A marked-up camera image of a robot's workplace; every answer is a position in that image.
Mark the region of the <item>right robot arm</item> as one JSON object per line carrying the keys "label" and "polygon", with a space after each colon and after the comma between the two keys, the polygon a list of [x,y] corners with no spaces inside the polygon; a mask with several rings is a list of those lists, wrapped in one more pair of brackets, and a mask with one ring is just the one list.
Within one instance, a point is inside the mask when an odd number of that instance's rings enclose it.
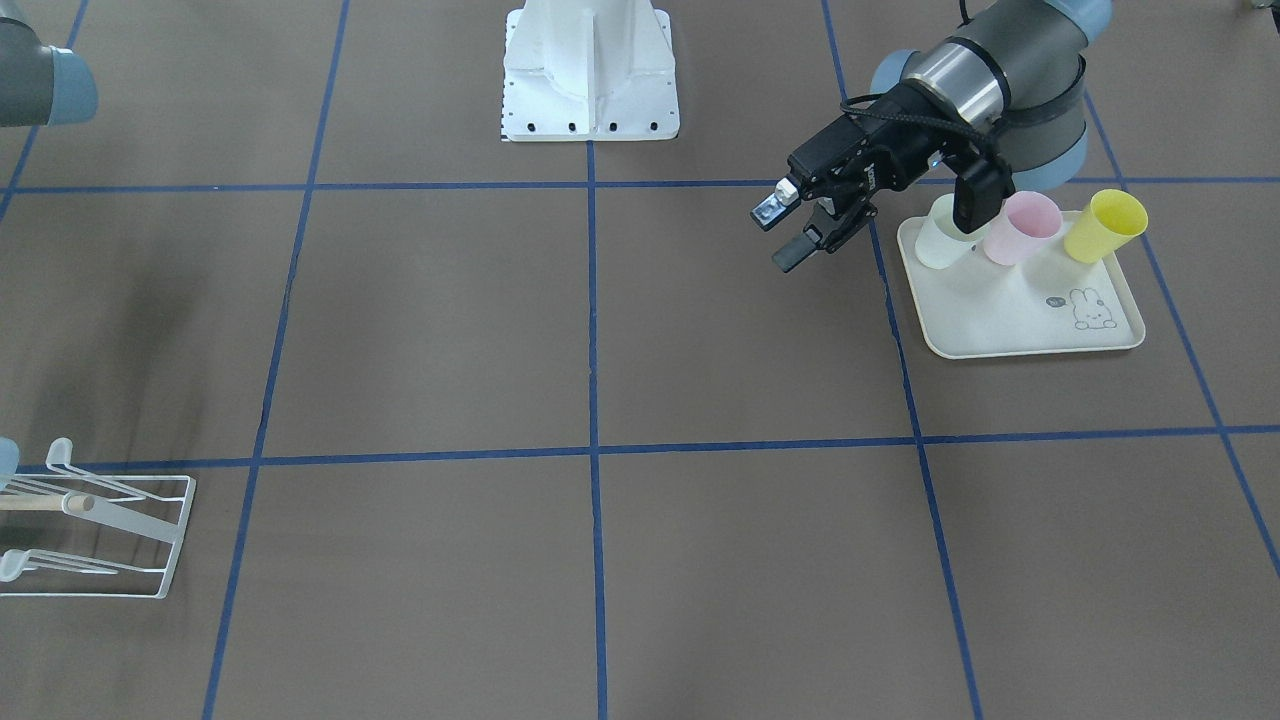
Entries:
{"label": "right robot arm", "polygon": [[99,87],[90,64],[44,44],[27,23],[1,22],[1,127],[69,126],[92,120]]}

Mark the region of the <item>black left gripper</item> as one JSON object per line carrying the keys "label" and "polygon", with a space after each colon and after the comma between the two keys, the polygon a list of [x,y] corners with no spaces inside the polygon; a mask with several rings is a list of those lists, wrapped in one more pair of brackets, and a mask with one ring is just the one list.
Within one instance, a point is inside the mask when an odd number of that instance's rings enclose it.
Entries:
{"label": "black left gripper", "polygon": [[815,252],[833,254],[879,214],[870,202],[882,190],[902,191],[946,149],[977,143],[966,123],[920,82],[900,82],[884,94],[850,97],[841,115],[788,156],[788,176],[750,211],[764,232],[803,200],[819,200],[803,229],[771,260],[788,273]]}

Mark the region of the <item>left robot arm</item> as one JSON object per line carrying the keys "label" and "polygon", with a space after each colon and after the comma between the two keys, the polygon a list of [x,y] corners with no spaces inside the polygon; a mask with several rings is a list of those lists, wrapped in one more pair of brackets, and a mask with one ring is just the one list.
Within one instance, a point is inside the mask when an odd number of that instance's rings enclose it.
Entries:
{"label": "left robot arm", "polygon": [[764,231],[804,202],[809,220],[773,255],[791,272],[835,252],[936,164],[955,176],[952,219],[992,222],[1018,191],[1071,179],[1087,155],[1085,50],[1108,28],[1110,1],[997,1],[927,51],[890,54],[870,92],[791,151],[787,174],[751,210]]}

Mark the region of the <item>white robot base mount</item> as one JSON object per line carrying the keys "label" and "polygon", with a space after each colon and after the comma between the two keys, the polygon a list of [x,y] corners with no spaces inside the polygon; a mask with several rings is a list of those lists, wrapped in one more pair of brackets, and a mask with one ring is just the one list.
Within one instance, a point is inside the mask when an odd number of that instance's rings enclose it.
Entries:
{"label": "white robot base mount", "polygon": [[526,1],[504,22],[500,140],[678,136],[672,22],[649,1]]}

